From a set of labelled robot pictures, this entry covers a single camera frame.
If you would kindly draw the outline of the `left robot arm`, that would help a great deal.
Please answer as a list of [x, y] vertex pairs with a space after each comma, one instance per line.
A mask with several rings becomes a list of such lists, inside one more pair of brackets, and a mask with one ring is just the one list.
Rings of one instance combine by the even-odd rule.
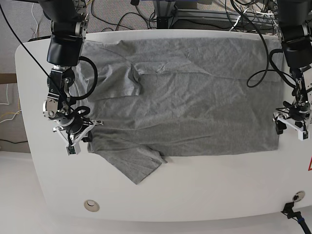
[[[312, 122], [312, 42], [311, 29], [307, 22], [311, 11], [310, 0], [278, 0], [275, 19], [281, 48], [269, 53], [271, 67], [284, 82], [292, 87], [292, 103], [283, 102], [277, 108], [273, 121], [277, 134], [282, 134], [288, 127], [295, 129], [301, 141], [309, 139], [309, 125]], [[274, 54], [282, 53], [290, 69], [289, 81], [274, 64]]]

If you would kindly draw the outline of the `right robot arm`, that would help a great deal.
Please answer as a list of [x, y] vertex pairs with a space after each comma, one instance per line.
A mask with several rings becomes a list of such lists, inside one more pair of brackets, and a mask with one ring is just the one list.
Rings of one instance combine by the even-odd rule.
[[[51, 41], [47, 62], [53, 65], [47, 78], [48, 96], [43, 104], [43, 114], [48, 120], [58, 124], [57, 132], [65, 131], [65, 141], [72, 147], [80, 140], [92, 140], [91, 129], [95, 122], [86, 117], [90, 108], [79, 106], [72, 108], [79, 100], [88, 98], [96, 88], [98, 70], [87, 57], [81, 55], [86, 39], [89, 15], [78, 12], [72, 0], [41, 0], [43, 12], [51, 20]], [[91, 65], [94, 72], [93, 84], [82, 96], [72, 96], [70, 87], [75, 82], [73, 67], [79, 62]]]

